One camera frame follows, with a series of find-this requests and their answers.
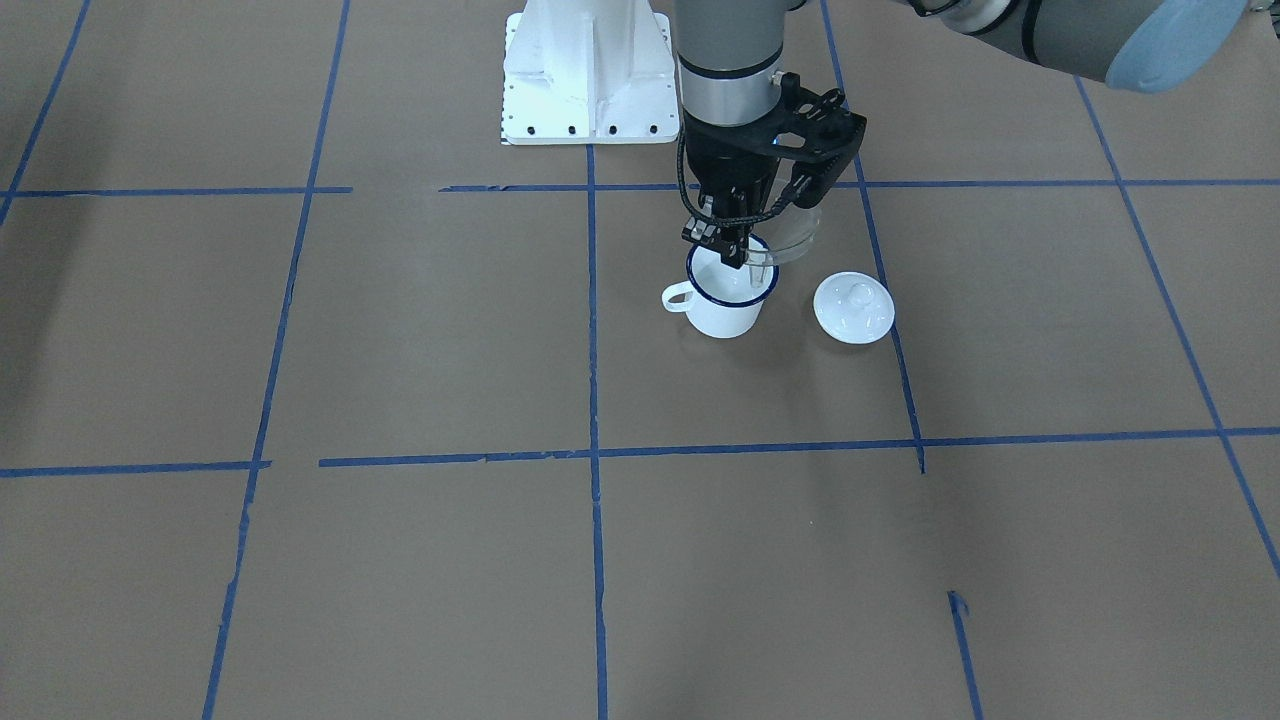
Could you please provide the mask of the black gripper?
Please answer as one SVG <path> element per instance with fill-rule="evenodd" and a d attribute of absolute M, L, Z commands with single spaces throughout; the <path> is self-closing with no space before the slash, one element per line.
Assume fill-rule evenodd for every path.
<path fill-rule="evenodd" d="M 726 131 L 682 117 L 681 201 L 691 215 L 682 240 L 716 250 L 722 264 L 740 269 L 750 254 L 753 224 L 783 210 L 769 201 L 780 159 L 728 141 Z"/>

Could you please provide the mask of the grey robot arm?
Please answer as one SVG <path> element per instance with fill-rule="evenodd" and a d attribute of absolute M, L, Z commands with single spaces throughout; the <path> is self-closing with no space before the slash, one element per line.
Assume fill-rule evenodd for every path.
<path fill-rule="evenodd" d="M 676 179 L 682 237 L 723 265 L 768 266 L 753 231 L 817 208 L 860 151 L 865 117 L 841 88 L 785 72 L 785 22 L 797 1 L 678 1 L 675 55 L 682 128 Z M 1110 88 L 1161 94 L 1226 42 L 1244 1 L 914 1 L 937 20 L 1018 60 Z"/>

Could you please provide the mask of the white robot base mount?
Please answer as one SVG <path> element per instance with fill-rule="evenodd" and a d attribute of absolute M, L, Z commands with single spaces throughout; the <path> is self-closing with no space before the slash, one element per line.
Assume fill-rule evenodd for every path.
<path fill-rule="evenodd" d="M 671 23 L 648 1 L 527 1 L 506 19 L 503 72 L 503 143 L 668 143 L 678 133 Z"/>

